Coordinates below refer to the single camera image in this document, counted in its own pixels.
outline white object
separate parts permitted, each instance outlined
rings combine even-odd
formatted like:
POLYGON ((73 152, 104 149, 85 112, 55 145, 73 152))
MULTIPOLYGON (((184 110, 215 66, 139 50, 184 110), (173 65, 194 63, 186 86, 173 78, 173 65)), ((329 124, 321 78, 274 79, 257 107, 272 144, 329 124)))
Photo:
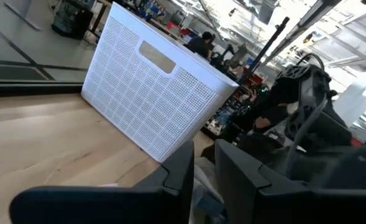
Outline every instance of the white object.
POLYGON ((95 2, 91 12, 94 14, 94 17, 97 18, 98 14, 100 13, 101 8, 103 7, 104 3, 95 2))
POLYGON ((219 135, 221 132, 221 126, 216 126, 216 120, 212 120, 208 125, 208 129, 213 132, 215 135, 219 135))
POLYGON ((187 41, 187 43, 192 39, 189 35, 184 35, 183 40, 187 41))
POLYGON ((81 94, 163 162, 192 139, 237 87, 199 56, 114 3, 81 94))
POLYGON ((349 127, 366 111, 366 84, 353 82, 337 100, 333 102, 335 112, 349 127))
MULTIPOLYGON (((220 45, 217 45, 215 43, 213 43, 213 45, 214 45, 214 48, 212 50, 213 52, 219 52, 220 54, 222 54, 225 51, 225 48, 221 47, 220 45)), ((231 52, 227 52, 224 56, 224 59, 229 60, 232 58, 232 56, 234 56, 234 55, 232 55, 231 52)))

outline black metal pole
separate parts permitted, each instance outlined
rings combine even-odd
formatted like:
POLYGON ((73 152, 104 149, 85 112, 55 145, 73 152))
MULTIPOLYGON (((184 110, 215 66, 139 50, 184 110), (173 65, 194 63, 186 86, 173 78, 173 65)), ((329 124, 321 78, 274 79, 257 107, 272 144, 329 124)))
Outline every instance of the black metal pole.
POLYGON ((250 77, 254 73, 254 71, 260 65, 260 60, 265 55, 265 53, 267 52, 267 50, 271 47, 272 43, 274 43, 274 41, 278 38, 278 36, 285 29, 286 24, 289 22, 289 20, 290 20, 289 17, 285 17, 284 18, 284 20, 282 21, 281 25, 278 26, 278 28, 275 31, 275 33, 272 35, 272 37, 270 38, 270 40, 268 40, 268 42, 263 47, 262 51, 260 51, 260 53, 258 53, 256 59, 250 65, 249 69, 244 73, 244 75, 242 76, 242 78, 238 81, 238 84, 239 85, 245 83, 246 82, 246 79, 248 77, 250 77))
POLYGON ((97 29, 98 24, 99 24, 99 23, 100 23, 100 21, 101 21, 101 18, 102 18, 102 16, 103 16, 104 12, 106 11, 106 8, 107 8, 107 5, 105 5, 105 4, 103 3, 103 6, 101 6, 101 9, 100 9, 100 12, 99 12, 99 14, 98 14, 98 16, 97 16, 96 21, 94 22, 93 27, 90 29, 90 32, 91 32, 92 34, 94 34, 94 35, 97 35, 97 34, 96 34, 96 29, 97 29))

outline wooden tabletop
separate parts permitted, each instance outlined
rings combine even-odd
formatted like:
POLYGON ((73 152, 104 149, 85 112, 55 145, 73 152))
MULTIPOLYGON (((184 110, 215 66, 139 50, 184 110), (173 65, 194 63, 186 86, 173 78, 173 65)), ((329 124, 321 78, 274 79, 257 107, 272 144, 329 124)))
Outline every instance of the wooden tabletop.
POLYGON ((131 187, 157 167, 80 95, 0 98, 0 224, 30 187, 131 187))

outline black cable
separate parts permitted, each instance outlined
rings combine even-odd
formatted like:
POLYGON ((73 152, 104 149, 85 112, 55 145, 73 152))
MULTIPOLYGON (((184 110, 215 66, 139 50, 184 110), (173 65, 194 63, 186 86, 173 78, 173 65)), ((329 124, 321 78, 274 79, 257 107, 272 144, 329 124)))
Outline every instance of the black cable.
POLYGON ((308 53, 308 54, 306 54, 304 57, 302 57, 302 58, 299 60, 299 62, 298 62, 298 63, 296 63, 296 65, 299 65, 299 64, 300 64, 301 62, 303 62, 303 61, 304 61, 304 59, 305 59, 305 58, 307 58, 308 56, 313 56, 313 57, 318 61, 319 65, 321 66, 322 73, 324 73, 324 72, 325 72, 325 65, 324 65, 324 62, 321 60, 321 58, 320 58, 318 55, 316 55, 316 54, 314 54, 314 53, 308 53))

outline person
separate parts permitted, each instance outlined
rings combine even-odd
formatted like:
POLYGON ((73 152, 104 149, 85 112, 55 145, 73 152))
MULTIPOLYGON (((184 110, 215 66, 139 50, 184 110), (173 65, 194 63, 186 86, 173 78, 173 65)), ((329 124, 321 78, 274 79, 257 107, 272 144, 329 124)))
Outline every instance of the person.
POLYGON ((202 37, 192 38, 185 46, 192 52, 210 60, 212 51, 209 50, 208 43, 211 41, 212 37, 210 32, 204 32, 202 37))
POLYGON ((163 18, 165 18, 165 8, 163 6, 159 6, 157 21, 162 23, 163 18))

